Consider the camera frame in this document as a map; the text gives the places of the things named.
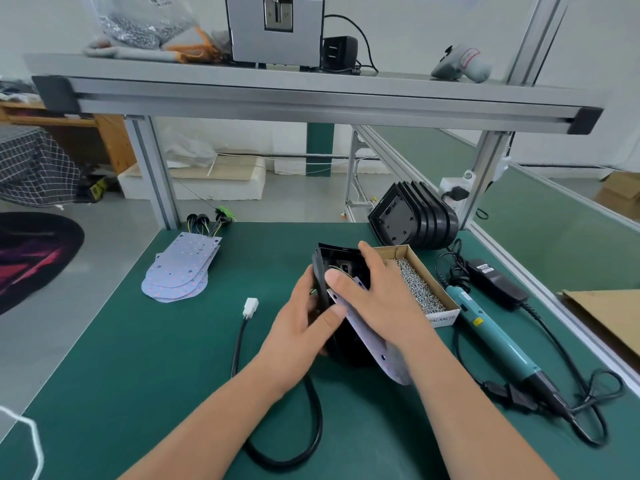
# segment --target green pillar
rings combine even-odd
[[[333,153],[332,124],[307,123],[307,153],[325,155]],[[309,177],[331,177],[331,160],[322,157],[307,157],[307,175]]]

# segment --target plastic bag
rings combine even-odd
[[[166,160],[170,168],[212,166],[218,154],[213,145],[199,139],[187,138],[171,127],[162,132]]]
[[[182,0],[86,0],[92,17],[117,45],[157,50],[197,25]]]

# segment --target stacked black housings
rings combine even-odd
[[[458,216],[422,182],[393,184],[369,215],[384,246],[443,249],[458,233]]]

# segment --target wooden table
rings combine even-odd
[[[32,114],[24,114],[25,110],[32,111]],[[0,124],[97,128],[114,172],[119,175],[131,167],[136,162],[136,156],[133,153],[123,117],[119,114],[91,114],[87,116],[85,118],[68,118],[53,114],[48,112],[41,102],[0,101]],[[67,146],[65,142],[59,141],[59,144],[63,148]]]

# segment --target hand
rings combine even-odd
[[[371,274],[371,288],[363,290],[344,273],[329,269],[327,284],[353,306],[382,338],[402,350],[408,342],[432,331],[420,305],[413,297],[393,260],[382,258],[364,241],[358,244]]]
[[[253,359],[269,375],[280,396],[300,382],[347,315],[344,306],[334,305],[309,325],[309,312],[316,307],[316,297],[309,295],[313,282],[314,272],[309,266]]]

